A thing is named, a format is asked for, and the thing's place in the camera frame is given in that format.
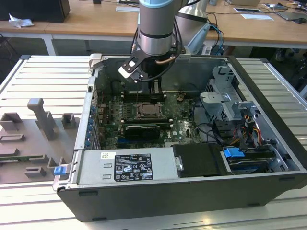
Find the black computer tower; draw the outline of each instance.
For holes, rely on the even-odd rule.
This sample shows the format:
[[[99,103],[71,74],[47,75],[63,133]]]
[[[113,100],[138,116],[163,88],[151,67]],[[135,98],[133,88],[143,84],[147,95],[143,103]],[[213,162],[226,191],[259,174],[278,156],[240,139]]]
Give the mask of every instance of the black computer tower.
[[[68,0],[0,0],[0,20],[16,18],[63,23],[70,11]]]

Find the motherboard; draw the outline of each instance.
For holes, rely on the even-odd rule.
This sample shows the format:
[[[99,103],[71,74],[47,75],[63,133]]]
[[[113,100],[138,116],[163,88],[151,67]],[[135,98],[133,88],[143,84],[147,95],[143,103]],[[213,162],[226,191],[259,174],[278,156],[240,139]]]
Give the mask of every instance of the motherboard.
[[[201,142],[191,119],[194,99],[186,99],[182,92],[166,93],[164,101],[155,103],[137,99],[125,102],[120,95],[102,97],[97,105],[102,149],[158,148]]]

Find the desk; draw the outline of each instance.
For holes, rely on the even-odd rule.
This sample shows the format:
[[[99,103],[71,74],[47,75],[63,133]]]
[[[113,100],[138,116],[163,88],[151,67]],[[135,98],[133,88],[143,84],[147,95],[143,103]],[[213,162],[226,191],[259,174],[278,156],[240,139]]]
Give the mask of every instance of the desk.
[[[93,4],[92,1],[70,0],[70,7],[71,12],[65,23],[35,22],[34,27],[18,29],[8,22],[0,22],[0,32],[7,37],[41,38],[50,55],[56,55],[53,39],[132,41],[137,26],[137,13],[118,12],[116,4],[110,2]],[[236,12],[233,7],[225,6],[224,1],[219,0],[217,6],[208,5],[207,12]],[[307,48],[305,24],[288,22],[274,14],[269,14],[274,21],[244,19],[240,14],[216,16],[225,34],[225,45]],[[209,19],[214,22],[213,15],[209,15]],[[209,31],[206,45],[214,44],[216,39],[216,32]]]

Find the warning label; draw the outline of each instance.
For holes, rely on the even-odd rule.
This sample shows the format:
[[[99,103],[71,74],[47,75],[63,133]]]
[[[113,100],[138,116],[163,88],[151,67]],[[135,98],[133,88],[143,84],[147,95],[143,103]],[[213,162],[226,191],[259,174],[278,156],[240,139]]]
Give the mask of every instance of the warning label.
[[[116,182],[154,179],[150,154],[116,155],[114,168]]]

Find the paper on desk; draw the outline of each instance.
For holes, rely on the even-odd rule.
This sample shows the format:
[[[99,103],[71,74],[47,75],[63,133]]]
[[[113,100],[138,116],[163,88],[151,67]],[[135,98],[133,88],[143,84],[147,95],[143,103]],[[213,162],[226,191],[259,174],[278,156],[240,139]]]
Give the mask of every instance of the paper on desk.
[[[32,26],[34,25],[33,22],[30,19],[19,19],[11,16],[10,14],[10,19],[9,23],[13,26],[16,26],[18,28],[21,28],[23,26]]]
[[[273,18],[271,18],[271,17],[269,17],[267,15],[254,15],[254,14],[246,14],[246,13],[242,13],[241,15],[245,19],[256,19],[256,20],[270,20],[270,21],[274,21]]]

